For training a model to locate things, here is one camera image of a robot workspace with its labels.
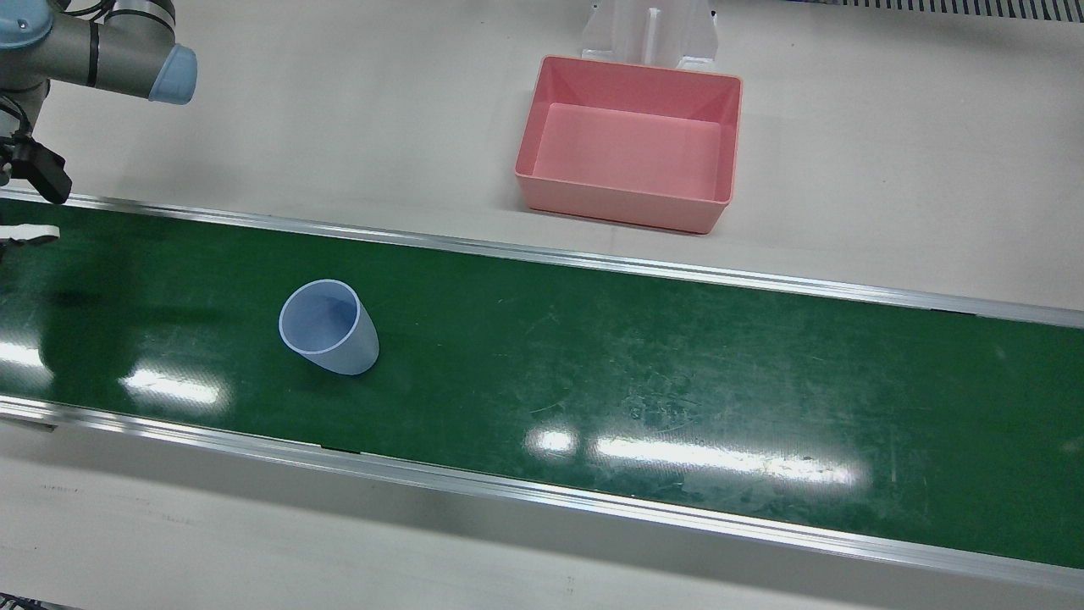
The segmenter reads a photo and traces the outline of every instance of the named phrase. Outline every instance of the cable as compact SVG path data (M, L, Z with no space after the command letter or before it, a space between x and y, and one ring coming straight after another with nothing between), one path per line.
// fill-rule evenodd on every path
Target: cable
M111 10L113 10L113 4L115 3L116 0L100 0L92 7L87 7L86 9L79 9L78 11L64 11L64 14L73 17L82 17L86 15L92 15L88 21L96 22L98 20L105 16L105 14L108 13Z
M18 131L16 133L29 133L31 129L30 115L26 114L26 111L23 109L23 104L15 101L15 98L12 98L8 93L0 92L0 99L14 106L14 109L9 106L0 106L0 109L18 119Z
M86 9L79 9L78 11L64 11L65 15L72 15L73 17L82 17L87 15L92 15L101 10L108 10L116 0L100 0L92 7L87 7Z

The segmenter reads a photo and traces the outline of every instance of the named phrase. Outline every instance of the white table surface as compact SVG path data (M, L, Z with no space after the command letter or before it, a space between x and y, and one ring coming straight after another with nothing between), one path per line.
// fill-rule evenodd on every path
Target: white table surface
M1084 310L1084 28L713 5L746 91L707 236L524 207L533 80L582 0L185 0L191 104L59 83L38 135L83 194Z

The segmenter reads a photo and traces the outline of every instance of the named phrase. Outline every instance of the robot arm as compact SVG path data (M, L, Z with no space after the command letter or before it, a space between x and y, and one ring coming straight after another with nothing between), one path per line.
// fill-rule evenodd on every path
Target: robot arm
M31 137L52 79L188 103L196 56L175 42L175 24L172 0L103 0L73 13L57 0L0 2L0 185L26 178L53 203L70 192L64 158Z

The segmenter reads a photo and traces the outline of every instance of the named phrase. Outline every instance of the white plastic bracket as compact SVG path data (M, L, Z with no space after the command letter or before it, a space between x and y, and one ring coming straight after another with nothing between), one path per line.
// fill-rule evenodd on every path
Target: white plastic bracket
M708 0L598 0L593 7L584 59L714 69L719 35Z
M0 243L14 242L38 245L61 236L60 226L52 224L0 224Z

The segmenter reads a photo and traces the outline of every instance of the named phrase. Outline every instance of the blue joint cap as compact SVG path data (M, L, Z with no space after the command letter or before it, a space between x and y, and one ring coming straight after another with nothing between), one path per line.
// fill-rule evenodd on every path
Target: blue joint cap
M0 49L29 47L49 35L53 12L46 0L0 2Z
M188 47L175 44L162 64L158 78L154 79L151 94L146 99L152 102L170 104L186 104L196 92L196 53Z

